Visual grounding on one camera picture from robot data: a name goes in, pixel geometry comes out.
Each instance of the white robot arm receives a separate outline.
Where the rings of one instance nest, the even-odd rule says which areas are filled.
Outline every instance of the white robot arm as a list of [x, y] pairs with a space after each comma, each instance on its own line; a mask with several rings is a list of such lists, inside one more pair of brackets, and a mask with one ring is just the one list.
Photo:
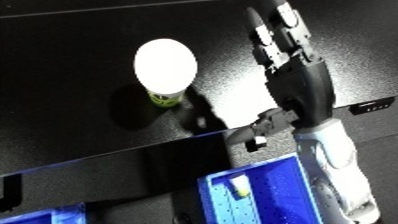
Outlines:
[[332, 117], [335, 95], [325, 61], [312, 49], [299, 13], [285, 0], [262, 0], [267, 25], [248, 8], [253, 55], [266, 69], [267, 88], [280, 108], [259, 115], [229, 137], [229, 143], [269, 136], [292, 125], [324, 223], [371, 224], [380, 212], [355, 146], [341, 120]]

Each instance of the cup lid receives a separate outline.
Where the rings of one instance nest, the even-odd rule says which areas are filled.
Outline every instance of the cup lid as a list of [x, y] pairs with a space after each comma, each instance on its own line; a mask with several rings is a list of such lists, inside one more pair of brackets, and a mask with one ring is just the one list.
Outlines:
[[191, 50], [172, 39], [156, 39], [142, 45], [135, 55], [134, 68], [141, 84], [159, 94], [183, 91], [198, 70]]

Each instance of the blue container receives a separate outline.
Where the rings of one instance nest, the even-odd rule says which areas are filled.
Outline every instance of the blue container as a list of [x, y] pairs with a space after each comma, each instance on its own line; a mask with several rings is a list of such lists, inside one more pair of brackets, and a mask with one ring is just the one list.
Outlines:
[[[244, 174], [250, 194], [241, 197], [231, 177]], [[322, 223], [296, 154], [200, 178], [208, 224]]]
[[86, 224], [83, 203], [0, 220], [0, 224]]

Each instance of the white cup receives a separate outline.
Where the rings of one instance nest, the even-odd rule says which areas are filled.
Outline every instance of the white cup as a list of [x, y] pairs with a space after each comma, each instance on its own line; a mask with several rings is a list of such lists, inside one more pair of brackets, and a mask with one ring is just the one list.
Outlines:
[[172, 39], [157, 39], [142, 45], [134, 59], [135, 74], [160, 107], [172, 107], [183, 99], [198, 70], [193, 53]]

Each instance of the green label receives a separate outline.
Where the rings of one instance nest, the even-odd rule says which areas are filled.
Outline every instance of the green label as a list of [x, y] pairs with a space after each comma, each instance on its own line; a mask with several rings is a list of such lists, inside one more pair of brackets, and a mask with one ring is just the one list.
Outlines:
[[160, 107], [172, 107], [182, 101], [183, 94], [176, 96], [176, 97], [167, 97], [158, 95], [156, 93], [149, 92], [149, 97], [151, 98], [152, 102], [154, 102], [157, 106]]

